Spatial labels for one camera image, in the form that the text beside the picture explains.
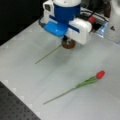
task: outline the green stem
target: green stem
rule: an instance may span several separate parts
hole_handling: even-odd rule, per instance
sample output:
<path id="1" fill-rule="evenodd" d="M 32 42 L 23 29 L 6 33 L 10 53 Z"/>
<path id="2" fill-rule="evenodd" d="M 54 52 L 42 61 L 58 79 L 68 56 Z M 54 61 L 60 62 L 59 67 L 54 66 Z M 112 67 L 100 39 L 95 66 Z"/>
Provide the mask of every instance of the green stem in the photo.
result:
<path id="1" fill-rule="evenodd" d="M 52 54 L 54 51 L 56 51 L 59 47 L 61 47 L 62 45 L 59 45 L 57 48 L 55 48 L 54 50 L 52 50 L 50 53 L 48 53 L 46 56 L 44 56 L 43 58 L 41 58 L 40 60 L 38 60 L 35 64 L 38 64 L 39 62 L 41 62 L 42 60 L 44 60 L 45 58 L 47 58 L 50 54 Z"/>
<path id="2" fill-rule="evenodd" d="M 72 88 L 72 89 L 68 90 L 67 92 L 62 93 L 61 95 L 59 95 L 59 96 L 57 96 L 57 97 L 55 97 L 55 98 L 53 98 L 53 99 L 51 99 L 51 100 L 48 100 L 47 102 L 45 102 L 45 103 L 43 103 L 43 104 L 45 105 L 45 104 L 47 104 L 47 103 L 49 103 L 49 102 L 52 102 L 52 101 L 54 101 L 54 100 L 56 100 L 56 99 L 58 99 L 58 98 L 60 98 L 60 97 L 62 97 L 62 96 L 64 96 L 64 95 L 68 94 L 69 92 L 71 92 L 71 91 L 73 91 L 73 90 L 75 90 L 75 89 L 76 89 L 76 88 Z"/>
<path id="3" fill-rule="evenodd" d="M 82 83 L 76 85 L 75 88 L 72 88 L 72 89 L 68 90 L 67 92 L 62 93 L 61 95 L 59 95 L 59 96 L 57 96 L 57 97 L 55 97 L 55 98 L 53 98 L 53 99 L 51 99 L 51 100 L 43 103 L 43 104 L 45 105 L 45 104 L 47 104 L 47 103 L 49 103 L 49 102 L 52 102 L 53 100 L 56 100 L 56 99 L 58 99 L 58 98 L 60 98 L 60 97 L 62 97 L 62 96 L 64 96 L 64 95 L 68 94 L 69 92 L 71 92 L 71 91 L 73 91 L 73 90 L 75 90 L 75 89 L 77 89 L 77 88 L 79 88 L 79 87 L 82 87 L 82 86 L 85 86 L 85 85 L 88 85 L 88 84 L 95 83 L 96 81 L 97 81 L 96 76 L 91 77 L 91 78 L 89 78 L 88 80 L 86 80 L 85 82 L 82 82 Z"/>

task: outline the white table surface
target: white table surface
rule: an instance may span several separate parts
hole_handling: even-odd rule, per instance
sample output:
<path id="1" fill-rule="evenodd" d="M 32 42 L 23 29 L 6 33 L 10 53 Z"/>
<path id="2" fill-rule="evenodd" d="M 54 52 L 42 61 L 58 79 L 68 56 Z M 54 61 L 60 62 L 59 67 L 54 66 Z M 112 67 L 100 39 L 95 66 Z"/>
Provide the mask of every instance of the white table surface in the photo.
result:
<path id="1" fill-rule="evenodd" d="M 0 47 L 0 80 L 42 120 L 119 120 L 120 46 L 93 34 L 85 46 L 60 47 L 37 22 Z M 43 103 L 105 70 L 97 83 Z"/>

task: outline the cable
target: cable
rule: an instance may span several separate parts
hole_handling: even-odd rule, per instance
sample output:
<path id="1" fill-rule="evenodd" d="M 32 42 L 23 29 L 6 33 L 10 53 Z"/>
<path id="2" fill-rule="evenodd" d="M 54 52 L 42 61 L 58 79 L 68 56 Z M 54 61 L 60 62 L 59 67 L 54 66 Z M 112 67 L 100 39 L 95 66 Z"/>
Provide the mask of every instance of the cable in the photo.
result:
<path id="1" fill-rule="evenodd" d="M 108 20 L 106 20 L 105 19 L 105 17 L 102 17 L 101 15 L 98 15 L 98 14 L 96 14 L 96 13 L 94 13 L 94 12 L 91 12 L 91 11 L 87 11 L 87 10 L 81 10 L 81 12 L 87 12 L 87 13 L 92 13 L 91 15 L 96 15 L 96 16 L 98 16 L 98 17 L 100 17 L 100 18 L 102 18 L 104 21 L 107 21 L 107 22 L 109 22 Z"/>

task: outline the black cable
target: black cable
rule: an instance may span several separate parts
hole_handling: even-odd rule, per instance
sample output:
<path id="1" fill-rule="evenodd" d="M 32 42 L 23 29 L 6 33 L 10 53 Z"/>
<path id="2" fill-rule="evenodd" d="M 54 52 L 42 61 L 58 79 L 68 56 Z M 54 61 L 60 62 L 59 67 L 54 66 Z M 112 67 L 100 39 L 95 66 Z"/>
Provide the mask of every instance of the black cable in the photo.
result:
<path id="1" fill-rule="evenodd" d="M 100 16 L 100 15 L 98 15 L 98 14 L 94 13 L 94 12 L 87 11 L 87 10 L 81 10 L 80 12 L 92 13 L 91 15 L 93 15 L 93 14 L 94 14 L 94 15 L 96 15 L 96 16 L 98 16 L 98 17 L 100 17 L 100 18 L 104 19 L 104 21 L 109 22 L 108 20 L 106 20 L 106 19 L 105 19 L 105 17 L 102 17 L 102 16 Z"/>
<path id="2" fill-rule="evenodd" d="M 43 28 L 46 24 L 41 22 L 42 18 L 43 18 L 43 15 L 39 18 L 38 24 Z"/>

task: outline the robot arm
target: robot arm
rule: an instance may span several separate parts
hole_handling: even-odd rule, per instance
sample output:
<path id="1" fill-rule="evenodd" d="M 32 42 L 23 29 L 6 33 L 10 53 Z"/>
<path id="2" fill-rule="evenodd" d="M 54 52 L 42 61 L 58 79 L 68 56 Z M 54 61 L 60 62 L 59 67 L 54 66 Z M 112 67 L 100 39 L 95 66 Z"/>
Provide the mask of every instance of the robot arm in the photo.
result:
<path id="1" fill-rule="evenodd" d="M 77 18 L 81 10 L 81 0 L 48 0 L 43 4 L 44 29 L 58 37 L 67 36 L 84 45 L 87 43 L 92 24 Z"/>

